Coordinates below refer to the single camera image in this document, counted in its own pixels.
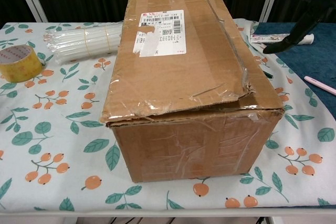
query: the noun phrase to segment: torn cardboard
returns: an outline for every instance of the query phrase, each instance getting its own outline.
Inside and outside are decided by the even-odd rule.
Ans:
[[[140,15],[175,9],[186,53],[133,53]],[[222,0],[129,0],[101,120],[134,182],[246,173],[282,114]]]

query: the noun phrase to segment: brown cardboard box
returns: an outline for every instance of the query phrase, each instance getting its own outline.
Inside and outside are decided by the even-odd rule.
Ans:
[[[167,33],[141,14],[167,10],[183,10],[186,52],[133,53],[139,31],[157,49]],[[129,0],[101,121],[134,182],[246,173],[282,114],[222,0]]]

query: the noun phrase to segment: pink pen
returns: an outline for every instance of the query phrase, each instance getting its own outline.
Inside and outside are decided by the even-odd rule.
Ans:
[[[329,92],[329,93],[332,93],[333,95],[336,95],[336,89],[333,89],[332,87],[328,86],[328,85],[325,85],[324,83],[322,82],[319,82],[309,76],[305,76],[304,79],[308,82],[310,82],[311,84],[314,84],[315,86],[323,89],[323,90],[326,90],[326,92]]]

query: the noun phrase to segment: tape roll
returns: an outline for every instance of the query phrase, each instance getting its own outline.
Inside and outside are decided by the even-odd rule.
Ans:
[[[0,72],[9,82],[27,81],[41,71],[42,64],[30,46],[12,46],[0,51]]]

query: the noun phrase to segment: box flap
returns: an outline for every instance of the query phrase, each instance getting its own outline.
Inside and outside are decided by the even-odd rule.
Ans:
[[[183,10],[186,53],[133,53],[141,14]],[[212,104],[248,94],[245,68],[207,0],[129,0],[102,122],[117,122]]]
[[[223,0],[208,0],[218,19],[224,23],[225,30],[229,34],[234,48],[240,59],[243,61],[244,66],[248,69],[248,80],[254,92],[247,95],[239,101],[225,104],[223,109],[280,109],[282,110],[283,104],[278,94],[275,92],[273,86],[265,77],[260,66],[256,64],[251,51],[243,41],[235,22],[233,21],[230,12],[226,8]]]

